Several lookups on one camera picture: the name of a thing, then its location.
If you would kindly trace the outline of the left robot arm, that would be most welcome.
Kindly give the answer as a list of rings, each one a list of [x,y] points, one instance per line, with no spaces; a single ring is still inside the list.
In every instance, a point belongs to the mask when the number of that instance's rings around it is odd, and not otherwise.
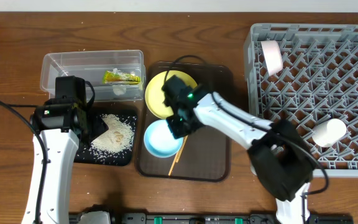
[[[36,107],[34,166],[23,223],[68,223],[73,163],[80,147],[108,130],[93,102],[50,99]]]

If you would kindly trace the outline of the yellow plate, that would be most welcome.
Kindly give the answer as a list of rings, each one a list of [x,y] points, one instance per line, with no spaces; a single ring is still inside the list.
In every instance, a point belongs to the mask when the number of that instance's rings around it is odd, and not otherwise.
[[[158,73],[154,76],[145,89],[145,102],[148,109],[154,114],[156,117],[160,119],[166,119],[167,117],[173,115],[173,111],[171,107],[165,106],[164,92],[162,91],[162,86],[164,84],[164,78],[166,75],[166,71]],[[180,78],[187,86],[192,88],[197,86],[195,80],[185,72],[181,72],[178,70],[171,70],[167,75],[167,79],[176,75]]]

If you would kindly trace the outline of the blue bowl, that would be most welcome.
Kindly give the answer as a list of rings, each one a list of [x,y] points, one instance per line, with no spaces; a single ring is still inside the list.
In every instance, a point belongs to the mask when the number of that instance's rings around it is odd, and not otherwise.
[[[144,146],[153,156],[158,158],[168,158],[176,154],[184,138],[175,139],[171,133],[168,123],[160,119],[151,123],[144,134]]]

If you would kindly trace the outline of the green snack wrapper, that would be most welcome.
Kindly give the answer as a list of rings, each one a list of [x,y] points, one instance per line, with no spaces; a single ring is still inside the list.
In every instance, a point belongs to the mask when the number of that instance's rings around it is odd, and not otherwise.
[[[124,84],[124,85],[137,85],[141,81],[141,78],[138,77],[134,72],[126,73],[118,69],[113,69],[111,71],[105,71],[102,83],[103,84]]]

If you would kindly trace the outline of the rice food waste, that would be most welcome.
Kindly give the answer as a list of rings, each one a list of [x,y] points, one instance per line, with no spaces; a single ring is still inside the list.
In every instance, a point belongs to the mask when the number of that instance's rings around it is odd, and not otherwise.
[[[102,119],[109,129],[91,143],[91,158],[102,164],[118,164],[132,151],[135,116],[103,114]]]

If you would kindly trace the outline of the wooden chopstick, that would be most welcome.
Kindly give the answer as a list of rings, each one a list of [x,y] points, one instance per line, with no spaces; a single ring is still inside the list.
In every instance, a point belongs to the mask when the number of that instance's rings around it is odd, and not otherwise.
[[[178,158],[180,157],[179,154],[180,154],[179,152],[177,152],[177,153],[175,154],[175,158],[174,158],[174,160],[173,160],[173,162],[172,162],[172,164],[171,164],[170,170],[169,170],[169,172],[168,172],[168,176],[171,176],[171,174],[172,174],[172,172],[173,172],[173,169],[174,169],[174,166],[175,166],[175,164],[177,163]]]
[[[176,160],[175,160],[176,163],[178,163],[179,160],[180,160],[180,157],[181,157],[181,154],[182,154],[183,149],[184,149],[184,147],[185,147],[185,144],[186,144],[186,142],[187,142],[187,139],[188,139],[188,136],[185,136],[185,137],[183,138],[183,142],[182,142],[181,148],[180,148],[180,150],[178,151],[177,156],[176,156]]]

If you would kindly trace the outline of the small white green cup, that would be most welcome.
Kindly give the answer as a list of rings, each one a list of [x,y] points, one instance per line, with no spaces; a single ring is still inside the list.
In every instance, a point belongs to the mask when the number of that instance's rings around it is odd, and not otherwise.
[[[345,123],[333,118],[313,128],[312,140],[320,147],[331,147],[346,134],[346,131]]]

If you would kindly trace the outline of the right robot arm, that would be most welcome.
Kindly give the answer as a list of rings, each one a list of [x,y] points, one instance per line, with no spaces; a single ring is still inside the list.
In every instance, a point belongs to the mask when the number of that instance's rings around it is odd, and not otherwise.
[[[280,223],[306,223],[306,207],[316,159],[291,122],[257,118],[230,104],[202,85],[165,83],[164,103],[173,115],[167,123],[175,138],[212,127],[240,144],[248,153],[262,186],[276,199]]]

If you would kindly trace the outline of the pink bowl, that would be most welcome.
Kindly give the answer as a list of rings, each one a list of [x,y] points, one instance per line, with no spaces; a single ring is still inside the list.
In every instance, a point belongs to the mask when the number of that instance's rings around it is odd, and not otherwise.
[[[267,40],[261,41],[260,44],[268,75],[272,76],[280,72],[283,69],[283,60],[278,42],[274,40]]]

